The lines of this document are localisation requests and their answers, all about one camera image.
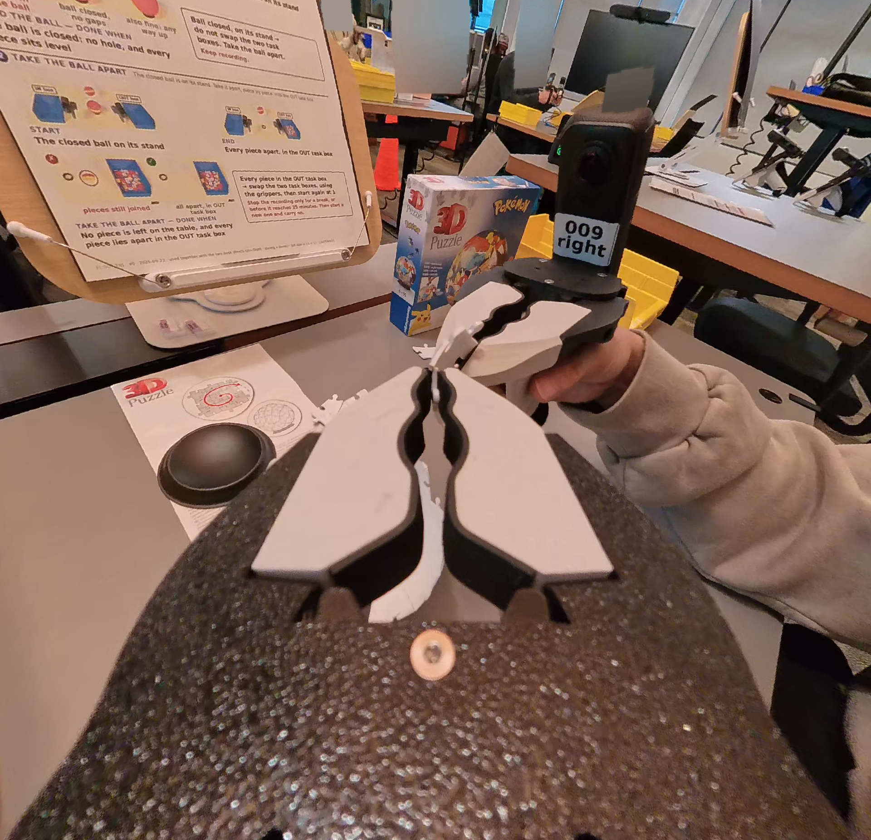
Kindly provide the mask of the yellow plastic bin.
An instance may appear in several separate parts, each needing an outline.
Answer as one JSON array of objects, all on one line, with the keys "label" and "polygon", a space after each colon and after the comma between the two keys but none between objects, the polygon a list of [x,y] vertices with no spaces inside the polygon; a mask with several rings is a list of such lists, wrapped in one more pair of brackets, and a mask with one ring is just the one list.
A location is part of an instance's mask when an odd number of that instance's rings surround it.
[{"label": "yellow plastic bin", "polygon": [[498,112],[500,119],[508,122],[526,127],[552,129],[558,128],[562,120],[570,114],[570,112],[565,112],[558,107],[550,106],[544,111],[539,111],[528,105],[510,103],[508,101],[501,103]]},{"label": "yellow plastic bin", "polygon": [[390,105],[396,98],[396,75],[394,72],[383,71],[373,66],[369,61],[350,62],[358,83],[362,102]]},{"label": "yellow plastic bin", "polygon": [[[547,214],[535,214],[528,219],[517,248],[516,258],[552,257],[553,222]],[[665,310],[680,278],[669,268],[626,248],[618,276],[626,285],[629,307],[618,325],[624,329],[646,329]]]}]

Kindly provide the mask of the person's right forearm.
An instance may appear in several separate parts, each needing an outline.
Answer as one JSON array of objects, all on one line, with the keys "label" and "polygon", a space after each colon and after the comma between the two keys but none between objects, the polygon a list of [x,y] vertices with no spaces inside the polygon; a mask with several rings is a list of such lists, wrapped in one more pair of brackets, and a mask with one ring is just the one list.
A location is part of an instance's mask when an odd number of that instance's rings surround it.
[{"label": "person's right forearm", "polygon": [[708,579],[868,651],[869,445],[770,419],[728,371],[681,364],[646,339],[613,407],[563,411]]}]

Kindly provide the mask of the colourful puzzle box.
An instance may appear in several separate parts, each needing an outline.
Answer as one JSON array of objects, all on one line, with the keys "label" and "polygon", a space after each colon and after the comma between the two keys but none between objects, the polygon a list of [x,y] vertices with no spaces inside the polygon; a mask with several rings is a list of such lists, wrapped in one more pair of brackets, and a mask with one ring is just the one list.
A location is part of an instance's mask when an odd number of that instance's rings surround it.
[{"label": "colourful puzzle box", "polygon": [[540,195],[516,175],[410,175],[390,323],[407,336],[440,327],[471,278],[514,259]]}]

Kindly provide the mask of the black computer monitor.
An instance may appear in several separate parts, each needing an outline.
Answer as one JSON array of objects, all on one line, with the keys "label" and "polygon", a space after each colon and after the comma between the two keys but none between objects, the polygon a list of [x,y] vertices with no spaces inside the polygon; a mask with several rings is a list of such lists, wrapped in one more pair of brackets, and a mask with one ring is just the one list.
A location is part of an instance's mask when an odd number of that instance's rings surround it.
[{"label": "black computer monitor", "polygon": [[639,24],[590,10],[564,88],[588,95],[603,90],[607,77],[629,69],[652,69],[649,106],[658,109],[694,28],[669,22]]}]

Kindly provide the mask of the grey desk with wooden edge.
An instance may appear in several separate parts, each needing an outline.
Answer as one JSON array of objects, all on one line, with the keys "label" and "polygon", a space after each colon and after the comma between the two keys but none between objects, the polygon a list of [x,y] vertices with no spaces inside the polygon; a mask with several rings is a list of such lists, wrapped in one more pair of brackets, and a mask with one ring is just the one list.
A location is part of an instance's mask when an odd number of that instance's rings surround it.
[{"label": "grey desk with wooden edge", "polygon": [[474,116],[432,99],[412,99],[390,105],[363,102],[367,136],[371,139],[397,138],[400,143],[401,187],[397,191],[401,214],[406,181],[416,172],[418,153],[430,142],[442,142],[451,126],[468,125]]},{"label": "grey desk with wooden edge", "polygon": [[700,285],[740,287],[761,281],[761,292],[784,290],[869,322],[870,227],[734,188],[715,172],[702,172],[700,192],[719,202],[761,210],[770,225],[681,199],[651,187],[638,194],[628,247],[674,268]]}]

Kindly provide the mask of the black round ball stand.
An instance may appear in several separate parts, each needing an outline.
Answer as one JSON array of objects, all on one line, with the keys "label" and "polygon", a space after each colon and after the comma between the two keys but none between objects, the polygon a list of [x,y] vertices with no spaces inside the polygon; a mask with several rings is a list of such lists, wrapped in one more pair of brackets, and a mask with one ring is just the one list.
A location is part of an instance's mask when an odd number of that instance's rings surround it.
[{"label": "black round ball stand", "polygon": [[158,485],[181,506],[222,507],[265,473],[276,456],[273,441],[263,431],[215,422],[172,445],[158,465]]}]

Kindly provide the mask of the black office chair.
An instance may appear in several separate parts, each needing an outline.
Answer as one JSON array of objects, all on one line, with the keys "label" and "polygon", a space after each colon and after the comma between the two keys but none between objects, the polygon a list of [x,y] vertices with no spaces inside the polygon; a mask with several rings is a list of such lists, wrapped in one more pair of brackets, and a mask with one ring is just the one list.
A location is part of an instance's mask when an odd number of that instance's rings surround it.
[{"label": "black office chair", "polygon": [[852,381],[829,393],[830,377],[846,354],[820,332],[756,301],[721,296],[698,312],[693,335],[704,344],[800,390],[836,422],[861,411]]}]

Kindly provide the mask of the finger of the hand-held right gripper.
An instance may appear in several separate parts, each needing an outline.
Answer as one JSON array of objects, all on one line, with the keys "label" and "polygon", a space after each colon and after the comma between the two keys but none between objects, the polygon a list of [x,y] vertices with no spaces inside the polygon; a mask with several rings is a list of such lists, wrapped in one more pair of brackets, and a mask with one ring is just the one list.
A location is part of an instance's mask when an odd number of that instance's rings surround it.
[{"label": "finger of the hand-held right gripper", "polygon": [[514,382],[558,360],[563,338],[591,310],[566,301],[537,301],[522,319],[486,337],[464,363],[462,372],[478,382]]},{"label": "finger of the hand-held right gripper", "polygon": [[528,297],[496,281],[486,282],[455,301],[445,315],[445,349],[474,350],[528,310]]}]

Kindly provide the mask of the white puzzle piece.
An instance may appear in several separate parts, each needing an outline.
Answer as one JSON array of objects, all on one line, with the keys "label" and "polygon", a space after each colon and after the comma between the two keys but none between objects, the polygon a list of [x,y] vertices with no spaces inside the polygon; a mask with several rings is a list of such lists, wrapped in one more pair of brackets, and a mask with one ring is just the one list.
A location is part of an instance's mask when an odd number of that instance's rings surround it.
[{"label": "white puzzle piece", "polygon": [[433,345],[414,346],[413,351],[428,362],[430,370],[443,370],[454,367],[457,362],[465,360],[476,349],[478,342],[475,335],[484,326],[481,321],[468,326],[444,324]]}]

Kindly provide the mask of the black white desk device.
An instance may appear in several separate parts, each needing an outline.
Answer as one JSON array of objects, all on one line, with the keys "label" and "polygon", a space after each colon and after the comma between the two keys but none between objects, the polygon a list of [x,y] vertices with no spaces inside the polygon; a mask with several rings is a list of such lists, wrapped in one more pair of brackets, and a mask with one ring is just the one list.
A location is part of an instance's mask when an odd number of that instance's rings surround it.
[{"label": "black white desk device", "polygon": [[789,162],[799,164],[804,159],[805,151],[777,130],[771,131],[768,138],[768,150],[747,174],[733,181],[735,188],[767,192],[772,196],[786,192],[791,176],[787,165]]},{"label": "black white desk device", "polygon": [[821,186],[801,193],[793,203],[837,218],[859,219],[870,205],[870,154],[857,158],[839,148],[834,151],[833,159],[844,164],[846,170]]}]

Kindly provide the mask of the white puzzle instruction leaflet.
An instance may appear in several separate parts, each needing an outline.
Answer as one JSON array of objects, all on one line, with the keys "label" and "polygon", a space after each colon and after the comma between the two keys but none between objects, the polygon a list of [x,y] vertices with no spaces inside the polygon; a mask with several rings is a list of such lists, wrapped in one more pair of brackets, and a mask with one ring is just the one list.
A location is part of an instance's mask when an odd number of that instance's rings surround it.
[{"label": "white puzzle instruction leaflet", "polygon": [[[211,423],[263,431],[274,443],[276,459],[314,428],[314,405],[260,345],[153,371],[115,385],[113,393],[156,476],[174,443]],[[197,509],[171,503],[190,539],[227,505]]]}]

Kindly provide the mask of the person's right hand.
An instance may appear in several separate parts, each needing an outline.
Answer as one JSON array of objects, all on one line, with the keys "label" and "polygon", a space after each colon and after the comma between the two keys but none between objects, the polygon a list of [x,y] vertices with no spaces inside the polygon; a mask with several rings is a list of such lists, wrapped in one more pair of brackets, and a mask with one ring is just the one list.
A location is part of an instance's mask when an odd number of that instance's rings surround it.
[{"label": "person's right hand", "polygon": [[608,410],[630,388],[646,352],[647,339],[617,328],[604,344],[584,344],[530,378],[528,391],[539,403],[570,403]]}]

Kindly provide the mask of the white paper strip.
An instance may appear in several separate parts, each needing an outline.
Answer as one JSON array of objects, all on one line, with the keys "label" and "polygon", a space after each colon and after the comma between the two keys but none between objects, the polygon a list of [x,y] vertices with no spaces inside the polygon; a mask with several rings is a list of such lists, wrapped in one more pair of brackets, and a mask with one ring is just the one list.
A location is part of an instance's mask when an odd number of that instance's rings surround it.
[{"label": "white paper strip", "polygon": [[651,178],[650,186],[653,190],[672,195],[684,201],[690,201],[699,206],[706,206],[724,214],[729,214],[764,226],[774,227],[774,224],[768,218],[768,215],[755,207],[743,206],[734,201],[720,199],[713,195],[700,192],[697,188],[683,186],[659,177]]}]

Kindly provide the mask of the wooden desk with black frame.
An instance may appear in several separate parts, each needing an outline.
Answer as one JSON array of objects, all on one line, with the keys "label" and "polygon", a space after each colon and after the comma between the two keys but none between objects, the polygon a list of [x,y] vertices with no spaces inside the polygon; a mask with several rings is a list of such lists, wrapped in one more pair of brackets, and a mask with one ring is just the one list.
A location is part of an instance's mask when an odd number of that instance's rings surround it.
[{"label": "wooden desk with black frame", "polygon": [[795,197],[803,192],[813,172],[845,137],[870,137],[870,106],[769,86],[768,96],[774,101],[797,108],[800,115],[821,133],[804,153],[787,178],[785,194]]}]

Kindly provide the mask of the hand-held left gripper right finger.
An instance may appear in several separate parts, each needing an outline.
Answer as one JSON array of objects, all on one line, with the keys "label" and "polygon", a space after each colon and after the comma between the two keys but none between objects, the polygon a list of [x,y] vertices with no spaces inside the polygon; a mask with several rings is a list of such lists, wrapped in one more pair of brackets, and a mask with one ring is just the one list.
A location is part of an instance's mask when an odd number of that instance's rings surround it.
[{"label": "hand-held left gripper right finger", "polygon": [[533,419],[457,368],[439,372],[439,412],[451,463],[442,543],[456,579],[485,599],[511,599],[528,587],[612,575]]}]

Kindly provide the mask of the white holder base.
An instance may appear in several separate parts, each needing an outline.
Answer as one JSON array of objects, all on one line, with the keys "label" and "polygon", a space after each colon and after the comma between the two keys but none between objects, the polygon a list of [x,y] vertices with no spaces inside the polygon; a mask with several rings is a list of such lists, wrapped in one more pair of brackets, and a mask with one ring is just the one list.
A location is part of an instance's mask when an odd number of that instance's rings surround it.
[{"label": "white holder base", "polygon": [[[147,344],[161,349],[181,349],[306,319],[328,307],[327,298],[299,275],[125,305]],[[166,338],[158,331],[161,318],[193,319],[208,332]]]}]

